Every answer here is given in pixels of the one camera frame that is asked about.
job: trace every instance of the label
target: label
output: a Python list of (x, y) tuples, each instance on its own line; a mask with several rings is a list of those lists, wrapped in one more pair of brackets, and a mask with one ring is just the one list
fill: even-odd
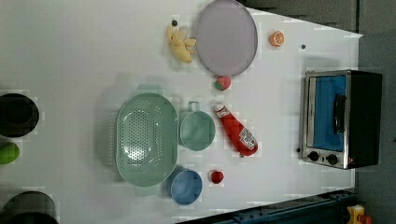
[(216, 112), (219, 116), (219, 118), (222, 118), (226, 115), (231, 114), (230, 111), (228, 111), (228, 109), (224, 106), (221, 110), (219, 110), (218, 112)]
[(241, 137), (241, 142), (248, 149), (252, 150), (257, 145), (256, 139), (254, 139), (253, 134), (248, 129), (244, 128), (239, 136)]

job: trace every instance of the small pink object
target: small pink object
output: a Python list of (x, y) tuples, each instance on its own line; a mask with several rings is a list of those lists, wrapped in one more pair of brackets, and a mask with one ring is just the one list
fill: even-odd
[(230, 77), (219, 77), (216, 80), (216, 89), (219, 91), (225, 91), (231, 86), (231, 78)]
[(222, 179), (224, 178), (224, 174), (223, 174), (223, 172), (215, 171), (212, 173), (212, 175), (210, 177), (214, 184), (219, 184), (222, 181)]

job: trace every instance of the white table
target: white table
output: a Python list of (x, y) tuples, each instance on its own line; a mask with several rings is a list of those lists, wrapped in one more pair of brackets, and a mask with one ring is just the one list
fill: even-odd
[[(217, 91), (194, 55), (177, 62), (165, 44), (175, 18), (189, 25), (210, 1), (4, 0), (0, 7), (0, 89), (24, 91), (43, 115), (34, 133), (13, 139), (21, 156), (0, 166), (0, 205), (36, 189), (69, 223), (171, 223), (354, 187), (354, 171), (298, 159), (301, 80), (306, 70), (358, 66), (359, 35), (251, 9), (259, 33), (253, 65)], [(285, 45), (272, 48), (273, 30)], [(178, 163), (200, 174), (190, 206), (161, 194), (138, 198), (112, 160), (114, 119), (139, 83), (159, 83), (177, 111), (199, 100), (217, 125), (209, 149), (179, 147)], [(222, 101), (254, 133), (260, 149), (240, 159), (211, 106)], [(207, 174), (225, 179), (212, 186)]]

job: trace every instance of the ketchup bottle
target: ketchup bottle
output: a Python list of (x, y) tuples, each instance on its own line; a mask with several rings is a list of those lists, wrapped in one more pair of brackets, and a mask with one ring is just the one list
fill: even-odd
[(215, 111), (224, 126), (228, 138), (235, 149), (238, 150), (240, 156), (253, 155), (259, 147), (251, 132), (233, 116), (225, 105), (215, 105)]

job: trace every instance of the purple plate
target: purple plate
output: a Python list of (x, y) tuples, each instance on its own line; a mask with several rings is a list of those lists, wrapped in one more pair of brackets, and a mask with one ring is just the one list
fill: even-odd
[(257, 50), (257, 29), (247, 9), (234, 0), (217, 0), (202, 11), (197, 51), (205, 67), (219, 76), (244, 72)]

